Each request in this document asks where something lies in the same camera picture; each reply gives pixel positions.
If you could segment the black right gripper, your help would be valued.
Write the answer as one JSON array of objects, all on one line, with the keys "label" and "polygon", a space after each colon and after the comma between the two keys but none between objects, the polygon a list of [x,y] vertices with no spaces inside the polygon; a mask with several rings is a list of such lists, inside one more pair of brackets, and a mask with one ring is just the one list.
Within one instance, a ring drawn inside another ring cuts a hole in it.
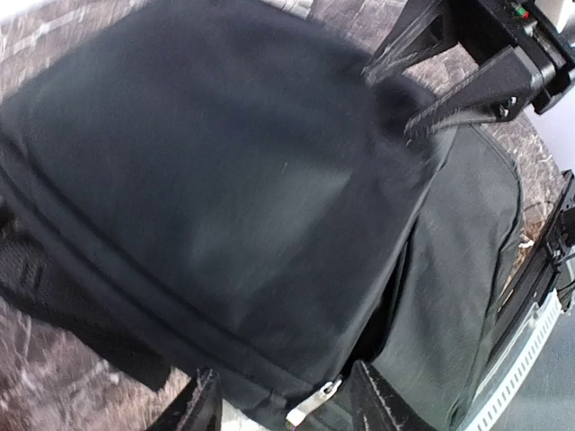
[{"label": "black right gripper", "polygon": [[407,122],[409,139],[508,122],[528,104],[541,115],[574,87],[574,48],[533,1],[409,0],[362,75],[378,84],[458,41],[479,68]]}]

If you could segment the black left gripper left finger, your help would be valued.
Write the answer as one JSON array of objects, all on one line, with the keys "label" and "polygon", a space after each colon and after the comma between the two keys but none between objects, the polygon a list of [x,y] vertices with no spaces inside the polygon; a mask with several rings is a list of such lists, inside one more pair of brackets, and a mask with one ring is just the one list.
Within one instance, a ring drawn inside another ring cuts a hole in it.
[{"label": "black left gripper left finger", "polygon": [[152,424],[152,431],[220,431],[222,409],[219,375],[200,369]]}]

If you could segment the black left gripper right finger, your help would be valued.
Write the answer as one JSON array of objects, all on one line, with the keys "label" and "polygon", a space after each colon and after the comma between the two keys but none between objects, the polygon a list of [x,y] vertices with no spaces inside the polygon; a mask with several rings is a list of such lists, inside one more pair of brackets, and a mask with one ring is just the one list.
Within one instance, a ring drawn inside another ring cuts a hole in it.
[{"label": "black left gripper right finger", "polygon": [[349,385],[354,430],[431,429],[372,365],[356,361],[351,368]]}]

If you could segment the black student bag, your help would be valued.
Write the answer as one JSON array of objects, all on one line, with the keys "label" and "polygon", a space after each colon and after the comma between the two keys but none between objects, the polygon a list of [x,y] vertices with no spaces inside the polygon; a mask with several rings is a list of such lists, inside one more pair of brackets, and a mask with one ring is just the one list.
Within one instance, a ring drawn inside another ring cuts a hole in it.
[{"label": "black student bag", "polygon": [[270,430],[354,430],[356,361],[457,429],[520,180],[482,123],[404,133],[479,68],[459,41],[378,84],[373,54],[261,1],[154,1],[64,55],[1,107],[3,298],[153,390],[211,369]]}]

